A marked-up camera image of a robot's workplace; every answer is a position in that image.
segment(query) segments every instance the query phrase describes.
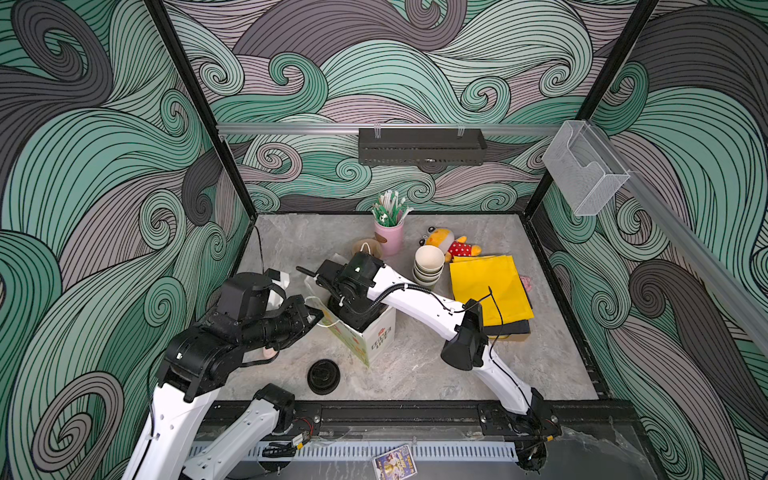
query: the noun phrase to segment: yellow envelope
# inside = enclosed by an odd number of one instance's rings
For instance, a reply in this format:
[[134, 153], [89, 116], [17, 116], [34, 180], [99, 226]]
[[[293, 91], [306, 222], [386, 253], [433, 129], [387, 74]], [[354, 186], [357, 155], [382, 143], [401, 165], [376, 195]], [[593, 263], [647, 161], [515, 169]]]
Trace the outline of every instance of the yellow envelope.
[[[453, 297], [461, 303], [470, 299], [480, 300], [488, 295], [488, 287], [493, 289], [493, 297], [502, 311], [504, 323], [518, 322], [533, 318], [533, 310], [525, 295], [525, 288], [520, 281], [515, 261], [509, 255], [496, 257], [454, 258], [451, 263], [451, 282]], [[493, 299], [490, 297], [480, 302], [482, 305], [483, 324], [496, 326], [502, 324]]]

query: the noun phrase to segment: stuffed animal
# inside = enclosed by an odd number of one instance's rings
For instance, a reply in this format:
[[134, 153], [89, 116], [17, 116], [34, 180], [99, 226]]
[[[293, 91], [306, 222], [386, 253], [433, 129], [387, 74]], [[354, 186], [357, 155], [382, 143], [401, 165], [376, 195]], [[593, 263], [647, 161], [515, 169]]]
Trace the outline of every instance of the stuffed animal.
[[455, 238], [447, 228], [430, 227], [427, 232], [429, 235], [425, 235], [419, 245], [438, 247], [445, 254], [446, 262], [450, 262], [453, 257], [476, 257], [482, 252], [482, 248], [477, 245], [467, 244], [467, 237]]

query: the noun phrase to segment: wallpaper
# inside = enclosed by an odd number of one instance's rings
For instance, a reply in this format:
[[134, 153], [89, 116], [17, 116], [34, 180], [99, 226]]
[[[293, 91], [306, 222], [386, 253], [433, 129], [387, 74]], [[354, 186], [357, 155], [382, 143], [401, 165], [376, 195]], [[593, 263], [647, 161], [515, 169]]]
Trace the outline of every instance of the wallpaper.
[[[572, 119], [634, 3], [165, 1], [219, 122], [462, 124]], [[228, 138], [262, 211], [366, 210], [389, 188], [417, 210], [522, 210], [549, 139], [487, 140], [487, 164], [420, 170], [359, 165], [356, 136]]]
[[[647, 24], [594, 121], [768, 311], [768, 4], [710, 4]], [[544, 207], [574, 314], [670, 478], [763, 480], [768, 360], [738, 319], [629, 192], [596, 217], [555, 187]]]
[[120, 478], [247, 228], [142, 0], [0, 3], [3, 478]]

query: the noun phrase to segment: black plastic lid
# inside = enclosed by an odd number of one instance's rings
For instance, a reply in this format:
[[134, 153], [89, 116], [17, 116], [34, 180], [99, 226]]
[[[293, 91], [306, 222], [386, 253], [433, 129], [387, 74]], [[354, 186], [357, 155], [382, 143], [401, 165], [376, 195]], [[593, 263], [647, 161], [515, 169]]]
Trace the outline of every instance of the black plastic lid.
[[317, 395], [328, 395], [339, 386], [340, 380], [339, 366], [328, 359], [314, 362], [306, 374], [306, 382]]

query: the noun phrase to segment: stack of paper cups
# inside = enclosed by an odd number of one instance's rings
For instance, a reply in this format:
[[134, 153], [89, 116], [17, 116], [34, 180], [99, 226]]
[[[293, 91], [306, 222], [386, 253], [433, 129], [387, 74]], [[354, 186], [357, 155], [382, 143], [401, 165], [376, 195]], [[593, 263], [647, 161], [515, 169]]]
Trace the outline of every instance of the stack of paper cups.
[[442, 250], [432, 245], [420, 247], [413, 261], [413, 279], [419, 285], [435, 285], [444, 266], [445, 254]]

